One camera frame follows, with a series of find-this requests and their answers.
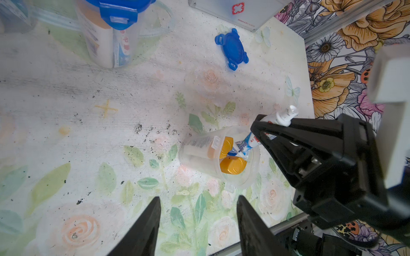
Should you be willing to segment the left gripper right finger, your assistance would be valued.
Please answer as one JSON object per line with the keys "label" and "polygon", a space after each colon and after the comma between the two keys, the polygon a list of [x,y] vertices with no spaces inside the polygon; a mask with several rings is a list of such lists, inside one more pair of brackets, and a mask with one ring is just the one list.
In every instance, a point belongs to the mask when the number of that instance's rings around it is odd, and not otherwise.
{"label": "left gripper right finger", "polygon": [[237,218],[243,256],[291,255],[242,195],[237,201]]}

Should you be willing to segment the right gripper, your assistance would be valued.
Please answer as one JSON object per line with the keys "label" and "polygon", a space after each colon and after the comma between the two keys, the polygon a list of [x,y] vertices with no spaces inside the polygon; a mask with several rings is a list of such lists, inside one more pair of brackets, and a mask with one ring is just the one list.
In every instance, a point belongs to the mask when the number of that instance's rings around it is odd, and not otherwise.
{"label": "right gripper", "polygon": [[295,204],[321,228],[362,220],[404,244],[410,242],[410,169],[387,188],[370,124],[342,114],[337,119],[295,118],[289,126],[258,115],[257,136],[290,185]]}

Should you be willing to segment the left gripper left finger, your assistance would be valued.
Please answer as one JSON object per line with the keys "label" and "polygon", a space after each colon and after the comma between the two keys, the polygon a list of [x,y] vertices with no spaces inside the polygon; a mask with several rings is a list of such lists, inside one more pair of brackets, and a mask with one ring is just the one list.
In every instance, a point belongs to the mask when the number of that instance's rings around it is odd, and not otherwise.
{"label": "left gripper left finger", "polygon": [[160,197],[154,197],[108,256],[153,256],[161,218]]}

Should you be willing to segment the clear plastic cup back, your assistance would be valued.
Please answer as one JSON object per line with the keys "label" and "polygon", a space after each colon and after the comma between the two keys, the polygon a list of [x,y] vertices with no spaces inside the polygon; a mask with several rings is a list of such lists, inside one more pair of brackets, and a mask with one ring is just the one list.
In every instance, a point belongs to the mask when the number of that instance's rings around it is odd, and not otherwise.
{"label": "clear plastic cup back", "polygon": [[224,140],[232,138],[234,142],[243,140],[250,130],[246,127],[234,126],[209,133],[197,134],[188,137],[179,152],[179,160],[188,169],[201,172],[215,179],[224,181],[228,191],[247,189],[258,178],[260,150],[250,152],[246,159],[247,165],[243,172],[232,175],[222,172],[220,158]]}

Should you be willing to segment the white bottle back label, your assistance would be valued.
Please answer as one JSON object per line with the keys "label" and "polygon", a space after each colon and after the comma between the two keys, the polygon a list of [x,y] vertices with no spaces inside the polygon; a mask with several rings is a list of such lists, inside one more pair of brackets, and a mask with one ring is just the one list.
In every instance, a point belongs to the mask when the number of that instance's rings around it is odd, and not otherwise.
{"label": "white bottle back label", "polygon": [[209,159],[224,159],[233,148],[234,139],[225,137],[224,141],[218,136],[214,136],[207,152]]}

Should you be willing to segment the blue lid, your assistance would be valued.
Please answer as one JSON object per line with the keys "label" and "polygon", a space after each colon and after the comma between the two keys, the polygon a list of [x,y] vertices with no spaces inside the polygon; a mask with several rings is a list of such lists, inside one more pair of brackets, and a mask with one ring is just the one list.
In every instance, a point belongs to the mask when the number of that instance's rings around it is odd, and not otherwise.
{"label": "blue lid", "polygon": [[86,0],[95,6],[102,18],[113,29],[123,31],[138,22],[141,13],[156,0]]}
{"label": "blue lid", "polygon": [[231,70],[236,71],[241,63],[249,63],[249,57],[235,28],[229,33],[217,35],[215,43],[222,47],[222,51],[227,58],[228,67]]}

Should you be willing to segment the white bottle sideways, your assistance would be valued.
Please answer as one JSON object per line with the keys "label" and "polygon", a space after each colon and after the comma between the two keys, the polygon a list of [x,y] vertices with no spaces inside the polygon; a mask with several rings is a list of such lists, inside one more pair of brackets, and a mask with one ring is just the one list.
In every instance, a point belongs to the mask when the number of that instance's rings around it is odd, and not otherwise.
{"label": "white bottle sideways", "polygon": [[223,173],[228,175],[239,175],[247,166],[247,161],[241,157],[227,156],[220,162],[220,168]]}

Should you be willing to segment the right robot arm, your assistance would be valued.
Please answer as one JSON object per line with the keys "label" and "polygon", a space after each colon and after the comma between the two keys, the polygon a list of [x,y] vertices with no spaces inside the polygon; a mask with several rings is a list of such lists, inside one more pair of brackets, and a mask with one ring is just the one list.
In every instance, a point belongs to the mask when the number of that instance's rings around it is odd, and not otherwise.
{"label": "right robot arm", "polygon": [[367,84],[385,106],[377,132],[363,120],[292,120],[282,127],[258,115],[251,131],[295,188],[294,204],[327,229],[361,220],[410,243],[410,47],[381,49]]}

